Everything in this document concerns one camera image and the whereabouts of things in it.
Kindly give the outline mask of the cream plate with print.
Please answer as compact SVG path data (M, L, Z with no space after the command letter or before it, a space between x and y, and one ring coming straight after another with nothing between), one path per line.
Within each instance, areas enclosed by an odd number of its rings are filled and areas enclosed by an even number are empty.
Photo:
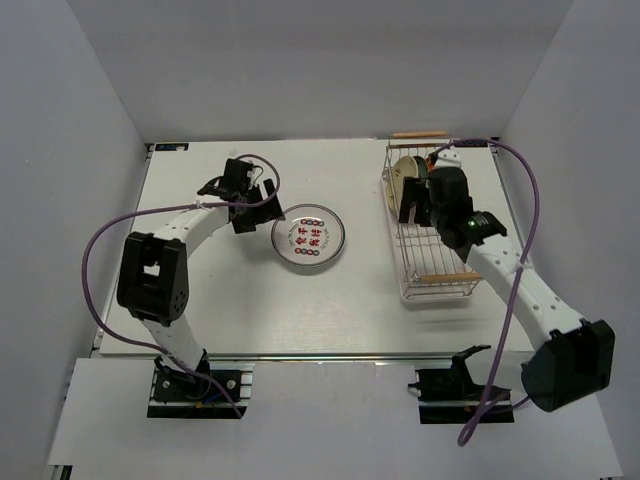
M400 157L391 167L389 180L387 181L386 194L389 208L398 213L404 190L404 180L406 178L418 178L416 165L413 157L415 155L404 155Z

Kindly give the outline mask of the white plate red chinese characters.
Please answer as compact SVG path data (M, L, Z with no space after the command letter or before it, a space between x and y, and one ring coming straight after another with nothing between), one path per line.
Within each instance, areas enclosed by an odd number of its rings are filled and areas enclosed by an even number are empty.
M286 209L271 228L271 243L287 264L322 268L339 258L346 245L342 219L328 207L303 203Z

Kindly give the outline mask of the dark green plate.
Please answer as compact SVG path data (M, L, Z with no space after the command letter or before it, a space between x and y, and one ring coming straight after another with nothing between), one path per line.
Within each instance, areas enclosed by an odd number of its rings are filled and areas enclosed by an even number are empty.
M415 155L413 160L416 165L417 177L420 180L426 180L429 175L429 162L424 157L418 155Z

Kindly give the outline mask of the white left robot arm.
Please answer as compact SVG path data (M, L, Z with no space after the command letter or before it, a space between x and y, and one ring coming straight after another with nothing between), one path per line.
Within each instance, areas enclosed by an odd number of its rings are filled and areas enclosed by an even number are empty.
M180 370L176 384L188 398L205 396L212 378L200 367L205 349L185 314L189 257L220 229L250 233L285 218L277 197L279 174L260 179L271 166L255 154L227 159L223 174L201 187L174 218L152 232L134 231L125 240L117 303L149 331L168 368Z

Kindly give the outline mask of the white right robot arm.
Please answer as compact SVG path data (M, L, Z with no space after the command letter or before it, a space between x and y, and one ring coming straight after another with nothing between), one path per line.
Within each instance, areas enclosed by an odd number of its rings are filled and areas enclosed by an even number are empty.
M526 263L506 227L473 205L462 169L441 167L403 181L398 220L432 227L440 241L492 287L534 349L516 387L541 410L555 411L610 383L615 334L588 321Z

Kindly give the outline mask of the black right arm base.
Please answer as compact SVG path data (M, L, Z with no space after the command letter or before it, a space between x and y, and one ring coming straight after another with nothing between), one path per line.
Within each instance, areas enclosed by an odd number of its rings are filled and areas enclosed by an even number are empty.
M480 406L485 385L473 380L466 364L489 345L476 345L455 353L448 361L431 362L415 370L407 389L418 400L423 425L463 425Z

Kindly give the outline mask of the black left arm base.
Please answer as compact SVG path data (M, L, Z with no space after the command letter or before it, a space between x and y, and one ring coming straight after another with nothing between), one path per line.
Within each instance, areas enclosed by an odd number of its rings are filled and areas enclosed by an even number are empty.
M196 368L218 385L173 370L163 358L154 359L147 414L150 419L239 420L249 404L252 370L212 364L203 357Z

